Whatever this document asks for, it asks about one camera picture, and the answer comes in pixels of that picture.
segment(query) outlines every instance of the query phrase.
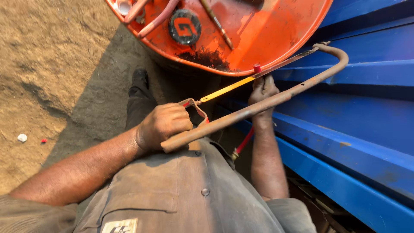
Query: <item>white debris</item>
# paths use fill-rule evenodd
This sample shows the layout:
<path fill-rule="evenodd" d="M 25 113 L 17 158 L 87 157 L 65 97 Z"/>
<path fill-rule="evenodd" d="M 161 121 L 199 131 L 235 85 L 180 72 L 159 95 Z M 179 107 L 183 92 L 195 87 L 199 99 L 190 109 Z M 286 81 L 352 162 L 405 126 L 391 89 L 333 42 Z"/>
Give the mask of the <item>white debris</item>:
<path fill-rule="evenodd" d="M 22 133 L 19 136 L 17 136 L 17 139 L 21 142 L 25 142 L 25 141 L 27 141 L 27 136 L 26 136 L 26 134 Z"/>

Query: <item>hand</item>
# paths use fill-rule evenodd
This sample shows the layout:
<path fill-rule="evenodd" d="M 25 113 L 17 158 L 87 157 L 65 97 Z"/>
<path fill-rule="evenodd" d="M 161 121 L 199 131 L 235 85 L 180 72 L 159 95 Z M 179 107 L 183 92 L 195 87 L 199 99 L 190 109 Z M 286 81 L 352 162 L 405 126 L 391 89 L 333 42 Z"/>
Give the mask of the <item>hand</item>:
<path fill-rule="evenodd" d="M 253 92 L 250 95 L 248 103 L 249 105 L 255 104 L 270 96 L 278 94 L 279 92 L 279 89 L 277 89 L 276 85 L 274 84 L 272 75 L 267 75 L 264 78 L 257 78 L 253 81 Z M 274 108 L 271 108 L 255 115 L 253 117 L 253 120 L 258 118 L 272 119 L 273 109 Z"/>
<path fill-rule="evenodd" d="M 144 151 L 161 150 L 161 142 L 192 128 L 185 107 L 177 103 L 159 105 L 138 125 L 135 140 Z"/>

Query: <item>forearm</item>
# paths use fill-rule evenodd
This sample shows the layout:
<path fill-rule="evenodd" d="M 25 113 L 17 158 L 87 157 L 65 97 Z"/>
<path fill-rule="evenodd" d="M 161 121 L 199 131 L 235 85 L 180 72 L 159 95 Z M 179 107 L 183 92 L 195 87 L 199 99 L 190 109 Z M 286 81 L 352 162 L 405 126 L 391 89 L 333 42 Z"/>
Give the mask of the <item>forearm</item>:
<path fill-rule="evenodd" d="M 286 175 L 274 138 L 271 116 L 253 118 L 255 139 L 251 168 L 252 182 L 263 199 L 289 197 Z"/>
<path fill-rule="evenodd" d="M 77 203 L 143 153 L 135 141 L 135 129 L 131 129 L 50 166 L 10 196 L 54 206 Z"/>

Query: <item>shirt button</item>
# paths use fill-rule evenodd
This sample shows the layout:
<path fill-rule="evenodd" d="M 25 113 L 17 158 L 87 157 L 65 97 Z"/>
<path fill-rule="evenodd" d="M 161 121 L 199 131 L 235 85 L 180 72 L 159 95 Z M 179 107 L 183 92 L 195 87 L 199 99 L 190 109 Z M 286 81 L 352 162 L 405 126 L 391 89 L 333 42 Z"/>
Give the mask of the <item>shirt button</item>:
<path fill-rule="evenodd" d="M 207 196 L 208 196 L 208 194 L 210 194 L 210 191 L 209 191 L 208 189 L 202 189 L 202 190 L 201 190 L 201 194 L 202 194 L 203 196 L 207 197 Z"/>

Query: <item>shirt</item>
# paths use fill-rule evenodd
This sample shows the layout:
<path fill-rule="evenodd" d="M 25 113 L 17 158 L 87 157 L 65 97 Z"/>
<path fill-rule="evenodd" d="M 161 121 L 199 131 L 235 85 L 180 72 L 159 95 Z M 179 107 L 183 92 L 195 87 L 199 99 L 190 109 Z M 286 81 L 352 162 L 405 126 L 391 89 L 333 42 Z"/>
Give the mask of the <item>shirt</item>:
<path fill-rule="evenodd" d="M 93 197 L 75 226 L 76 204 L 0 197 L 2 232 L 316 232 L 304 203 L 264 202 L 217 143 L 140 158 Z"/>

